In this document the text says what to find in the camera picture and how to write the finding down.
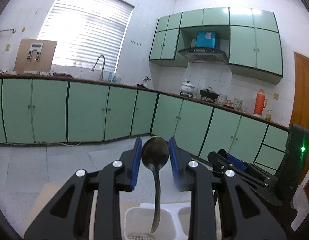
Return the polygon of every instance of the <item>range hood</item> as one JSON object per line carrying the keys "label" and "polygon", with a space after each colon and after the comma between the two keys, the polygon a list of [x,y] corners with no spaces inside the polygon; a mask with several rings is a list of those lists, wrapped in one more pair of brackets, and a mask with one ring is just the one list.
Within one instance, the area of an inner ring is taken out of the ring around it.
{"label": "range hood", "polygon": [[211,62],[211,63],[229,63],[224,51],[209,47],[191,47],[179,50],[179,53],[190,62]]}

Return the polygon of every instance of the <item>white blind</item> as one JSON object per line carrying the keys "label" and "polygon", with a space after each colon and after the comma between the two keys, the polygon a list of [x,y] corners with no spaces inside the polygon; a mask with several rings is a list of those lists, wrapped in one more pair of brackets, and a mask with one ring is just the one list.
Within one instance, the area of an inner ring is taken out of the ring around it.
{"label": "white blind", "polygon": [[92,68],[103,54],[113,72],[132,10],[121,0],[56,0],[38,39],[57,41],[53,64]]}

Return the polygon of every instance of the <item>orange thermos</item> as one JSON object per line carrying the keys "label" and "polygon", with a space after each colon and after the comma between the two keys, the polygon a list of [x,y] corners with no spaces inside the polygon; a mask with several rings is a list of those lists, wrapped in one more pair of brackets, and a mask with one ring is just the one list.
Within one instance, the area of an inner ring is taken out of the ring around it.
{"label": "orange thermos", "polygon": [[266,99],[266,95],[263,92],[263,89],[260,89],[256,98],[255,110],[253,111],[254,116],[262,116],[263,109],[267,107],[267,101],[268,99]]}

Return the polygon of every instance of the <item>cardboard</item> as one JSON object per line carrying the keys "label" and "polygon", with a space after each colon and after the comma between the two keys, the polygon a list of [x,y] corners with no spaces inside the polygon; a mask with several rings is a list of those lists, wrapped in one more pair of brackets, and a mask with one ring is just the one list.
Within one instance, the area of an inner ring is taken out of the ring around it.
{"label": "cardboard", "polygon": [[[31,60],[27,60],[29,48],[33,42],[43,43],[39,61],[35,60],[35,51],[33,52]],[[56,44],[56,41],[22,39],[19,45],[18,54],[16,56],[14,71],[16,71],[18,74],[23,74],[23,71],[25,70],[49,72],[51,70],[51,64],[54,52],[56,50]]]}
{"label": "cardboard", "polygon": [[[28,213],[28,216],[24,220],[23,231],[22,235],[24,235],[27,228],[30,226],[32,221],[37,217],[40,211],[45,207],[45,205],[53,198],[53,196],[58,192],[58,190],[62,187],[62,185],[58,185],[55,183],[47,183],[44,185],[40,195],[38,196],[37,200],[35,201],[32,209]],[[90,227],[89,227],[89,239],[93,240],[93,228],[94,228],[94,217],[96,211],[96,197],[94,195],[92,201],[92,208],[91,208],[91,217],[90,217]],[[133,203],[133,202],[122,202],[120,201],[120,221],[121,221],[121,234],[123,237],[123,229],[124,229],[124,215],[126,211],[131,207],[138,207],[140,203]]]}

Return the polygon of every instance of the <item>silver screw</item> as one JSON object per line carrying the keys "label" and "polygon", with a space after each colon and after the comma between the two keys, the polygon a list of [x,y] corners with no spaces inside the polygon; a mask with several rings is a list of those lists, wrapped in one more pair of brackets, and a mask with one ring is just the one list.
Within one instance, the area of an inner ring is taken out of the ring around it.
{"label": "silver screw", "polygon": [[114,161],[112,163],[112,166],[118,168],[118,167],[121,167],[123,165],[122,161]]}
{"label": "silver screw", "polygon": [[77,170],[77,172],[75,173],[78,177],[82,177],[86,174],[85,170]]}
{"label": "silver screw", "polygon": [[235,175],[235,172],[233,170],[226,170],[225,173],[228,177],[233,177]]}
{"label": "silver screw", "polygon": [[188,162],[188,165],[191,168],[196,168],[196,167],[198,167],[199,164],[196,161],[190,161],[190,162]]}

